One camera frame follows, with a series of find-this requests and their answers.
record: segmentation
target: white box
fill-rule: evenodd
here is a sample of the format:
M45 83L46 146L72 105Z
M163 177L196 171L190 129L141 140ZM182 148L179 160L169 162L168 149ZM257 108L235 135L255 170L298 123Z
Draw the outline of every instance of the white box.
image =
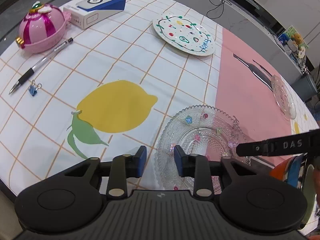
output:
M86 29L124 10L125 0L72 0L63 6L71 13L71 23Z

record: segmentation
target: clear embossed glass plate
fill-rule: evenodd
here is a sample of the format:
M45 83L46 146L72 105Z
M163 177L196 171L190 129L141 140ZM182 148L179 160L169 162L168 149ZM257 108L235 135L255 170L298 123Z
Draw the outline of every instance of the clear embossed glass plate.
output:
M287 89L282 79L276 75L271 78L271 86L276 102L284 113L287 120L295 119L297 116L296 107L290 91Z
M250 164L248 157L239 157L236 146L245 142L239 122L211 106L191 106L177 113L164 128L155 154L158 182L167 190L193 190L194 179L181 178L174 163L173 148L180 145L186 154L201 154L211 161L222 156ZM212 177L215 193L221 191L219 179Z

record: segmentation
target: gray floor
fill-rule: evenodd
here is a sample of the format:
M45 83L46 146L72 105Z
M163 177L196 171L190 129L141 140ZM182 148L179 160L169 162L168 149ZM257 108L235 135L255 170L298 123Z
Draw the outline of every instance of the gray floor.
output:
M27 14L35 1L19 0L0 14L0 54L15 40L21 20ZM61 6L70 0L39 0L56 6Z

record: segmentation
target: ceramic plate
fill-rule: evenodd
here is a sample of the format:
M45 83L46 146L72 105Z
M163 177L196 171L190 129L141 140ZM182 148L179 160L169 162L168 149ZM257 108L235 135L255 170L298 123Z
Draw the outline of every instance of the ceramic plate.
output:
M153 20L153 27L162 39L186 53L208 56L215 52L212 35L187 17L164 13Z

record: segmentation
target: pen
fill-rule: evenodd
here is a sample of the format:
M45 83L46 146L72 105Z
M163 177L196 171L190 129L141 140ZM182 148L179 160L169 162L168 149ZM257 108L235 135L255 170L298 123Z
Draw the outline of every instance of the pen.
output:
M41 60L39 60L32 68L30 68L27 72L23 74L21 78L13 85L12 89L9 92L9 95L15 92L21 85L23 85L34 73L35 71L40 68L43 64L45 64L52 55L56 54L63 48L65 48L68 44L73 42L73 38L68 39L64 43L61 43L57 47L55 47L52 51L50 51L46 56L44 56Z

